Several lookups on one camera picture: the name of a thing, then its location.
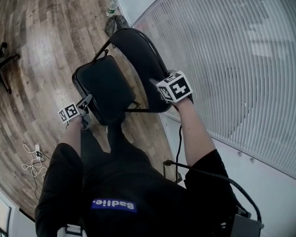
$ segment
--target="shirt logo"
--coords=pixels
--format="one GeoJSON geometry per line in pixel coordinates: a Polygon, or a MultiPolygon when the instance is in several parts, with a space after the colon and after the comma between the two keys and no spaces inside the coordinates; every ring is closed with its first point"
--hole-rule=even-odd
{"type": "Polygon", "coordinates": [[[116,209],[129,212],[137,212],[134,202],[117,199],[94,199],[91,209],[116,209]]]}

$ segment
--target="water bottle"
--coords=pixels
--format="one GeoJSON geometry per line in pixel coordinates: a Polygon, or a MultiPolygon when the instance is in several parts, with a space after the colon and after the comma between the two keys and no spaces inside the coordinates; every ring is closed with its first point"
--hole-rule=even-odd
{"type": "Polygon", "coordinates": [[[117,6],[118,0],[110,0],[106,13],[107,17],[111,17],[115,14],[117,6]]]}

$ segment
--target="chair seat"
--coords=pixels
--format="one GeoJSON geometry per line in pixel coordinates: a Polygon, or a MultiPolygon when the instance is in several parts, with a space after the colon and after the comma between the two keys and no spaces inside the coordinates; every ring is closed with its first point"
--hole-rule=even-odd
{"type": "Polygon", "coordinates": [[[103,125],[118,119],[136,98],[110,55],[79,67],[72,80],[83,98],[93,96],[89,108],[103,125]]]}

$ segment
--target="black shirt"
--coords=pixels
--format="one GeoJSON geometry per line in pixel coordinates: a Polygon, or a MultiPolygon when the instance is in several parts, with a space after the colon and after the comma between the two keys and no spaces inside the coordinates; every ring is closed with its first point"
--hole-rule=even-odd
{"type": "MultiPolygon", "coordinates": [[[[227,176],[217,150],[193,167],[227,176]]],[[[35,211],[37,236],[56,237],[79,218],[88,237],[212,236],[212,225],[223,223],[239,205],[226,181],[192,170],[184,189],[141,163],[119,160],[94,169],[85,177],[75,150],[57,146],[35,211]]]]}

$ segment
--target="person's left arm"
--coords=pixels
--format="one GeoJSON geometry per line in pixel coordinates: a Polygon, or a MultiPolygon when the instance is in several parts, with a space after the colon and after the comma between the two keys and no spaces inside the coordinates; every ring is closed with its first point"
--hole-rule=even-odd
{"type": "Polygon", "coordinates": [[[80,131],[78,116],[71,120],[52,155],[35,210],[38,237],[56,237],[61,227],[78,220],[83,175],[80,131]]]}

